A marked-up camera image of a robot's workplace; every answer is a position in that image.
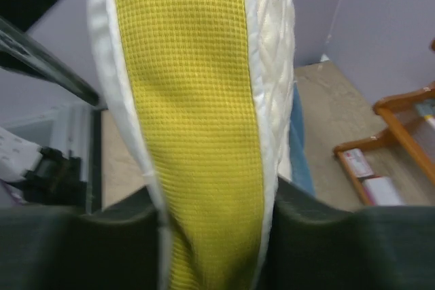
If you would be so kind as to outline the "blue tan white checked pillowcase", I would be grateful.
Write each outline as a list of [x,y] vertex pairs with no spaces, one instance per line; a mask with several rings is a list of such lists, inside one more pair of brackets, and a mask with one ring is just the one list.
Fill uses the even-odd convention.
[[290,130],[288,133],[290,147],[291,181],[300,189],[315,196],[313,179],[305,155],[305,124],[302,103],[297,85],[294,84],[292,110],[290,114]]

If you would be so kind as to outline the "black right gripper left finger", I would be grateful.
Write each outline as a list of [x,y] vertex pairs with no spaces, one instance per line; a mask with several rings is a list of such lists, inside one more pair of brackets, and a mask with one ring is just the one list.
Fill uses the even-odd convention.
[[93,215],[1,210],[2,289],[160,289],[158,216],[146,187]]

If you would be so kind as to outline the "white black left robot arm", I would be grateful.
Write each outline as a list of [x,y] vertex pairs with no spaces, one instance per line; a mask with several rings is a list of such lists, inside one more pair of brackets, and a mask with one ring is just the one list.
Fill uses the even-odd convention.
[[1,0],[1,181],[83,205],[102,102],[86,0]]

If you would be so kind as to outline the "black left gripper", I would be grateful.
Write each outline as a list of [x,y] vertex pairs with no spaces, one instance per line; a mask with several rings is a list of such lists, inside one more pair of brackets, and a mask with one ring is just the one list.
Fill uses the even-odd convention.
[[84,0],[1,0],[1,68],[57,84],[97,106],[99,95],[89,83],[23,33],[82,7]]

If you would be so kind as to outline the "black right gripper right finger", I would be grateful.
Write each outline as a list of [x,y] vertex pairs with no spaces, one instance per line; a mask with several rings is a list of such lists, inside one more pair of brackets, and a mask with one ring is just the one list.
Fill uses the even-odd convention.
[[271,289],[433,289],[434,208],[332,208],[280,180]]

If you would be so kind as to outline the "white pillow with yellow band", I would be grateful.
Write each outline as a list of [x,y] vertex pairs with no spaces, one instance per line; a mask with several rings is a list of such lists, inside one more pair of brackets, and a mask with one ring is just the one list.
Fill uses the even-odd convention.
[[253,289],[294,90],[292,0],[88,0],[101,88],[158,212],[160,289]]

